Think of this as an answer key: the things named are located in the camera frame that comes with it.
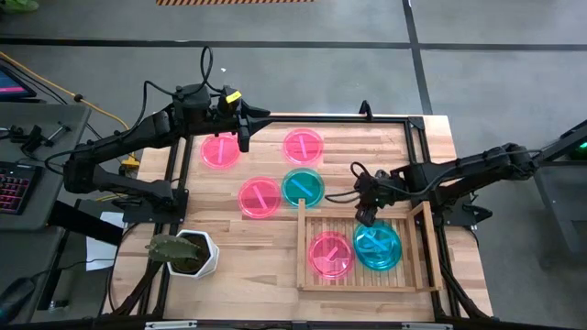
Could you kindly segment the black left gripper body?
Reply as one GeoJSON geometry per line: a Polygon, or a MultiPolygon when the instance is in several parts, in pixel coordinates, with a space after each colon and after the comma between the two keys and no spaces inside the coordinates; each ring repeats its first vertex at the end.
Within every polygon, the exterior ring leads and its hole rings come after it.
{"type": "Polygon", "coordinates": [[[208,123],[212,128],[238,128],[238,119],[244,117],[242,93],[224,85],[216,97],[216,104],[208,109],[208,123]]]}

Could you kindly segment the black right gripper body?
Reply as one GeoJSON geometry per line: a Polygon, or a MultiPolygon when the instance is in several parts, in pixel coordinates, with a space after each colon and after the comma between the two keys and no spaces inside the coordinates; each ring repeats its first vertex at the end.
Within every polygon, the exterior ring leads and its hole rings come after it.
{"type": "Polygon", "coordinates": [[[392,183],[392,176],[384,170],[377,170],[374,175],[367,171],[359,174],[354,183],[354,189],[359,193],[357,208],[393,206],[394,190],[390,189],[392,183]]]}

